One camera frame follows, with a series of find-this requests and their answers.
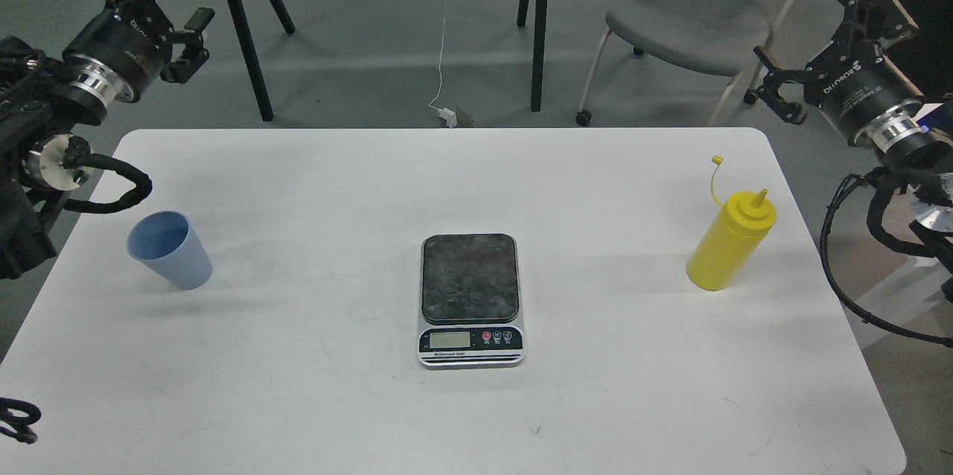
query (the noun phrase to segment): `digital scale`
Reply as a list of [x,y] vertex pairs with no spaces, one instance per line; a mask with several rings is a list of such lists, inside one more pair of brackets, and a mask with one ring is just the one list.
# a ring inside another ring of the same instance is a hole
[[510,235],[433,235],[423,243],[418,357],[432,369],[509,367],[526,353]]

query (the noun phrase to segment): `chair wheel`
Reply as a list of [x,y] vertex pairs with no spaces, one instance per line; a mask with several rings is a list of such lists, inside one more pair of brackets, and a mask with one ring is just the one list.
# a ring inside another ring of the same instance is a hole
[[589,111],[579,111],[576,113],[576,123],[579,126],[585,127],[589,125],[589,122],[593,120],[593,113]]

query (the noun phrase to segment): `chair seat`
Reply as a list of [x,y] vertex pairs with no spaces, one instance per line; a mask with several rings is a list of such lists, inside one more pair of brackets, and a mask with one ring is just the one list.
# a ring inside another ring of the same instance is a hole
[[688,70],[735,76],[765,43],[771,11],[753,0],[620,0],[606,13],[633,47]]

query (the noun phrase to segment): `bottle cap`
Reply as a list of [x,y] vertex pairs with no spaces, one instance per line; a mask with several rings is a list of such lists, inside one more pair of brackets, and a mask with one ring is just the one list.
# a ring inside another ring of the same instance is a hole
[[777,221],[777,211],[767,194],[767,189],[758,194],[733,194],[721,208],[721,221],[739,237],[764,237]]

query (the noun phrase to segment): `white cable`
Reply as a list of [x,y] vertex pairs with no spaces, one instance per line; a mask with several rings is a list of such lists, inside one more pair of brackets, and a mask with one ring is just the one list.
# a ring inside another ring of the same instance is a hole
[[440,34],[440,58],[436,62],[436,72],[440,75],[440,84],[436,88],[436,95],[433,96],[433,99],[427,104],[432,109],[435,109],[437,112],[440,112],[439,108],[433,105],[436,102],[436,99],[440,96],[440,91],[443,89],[443,47],[447,41],[447,0],[443,0],[443,31]]

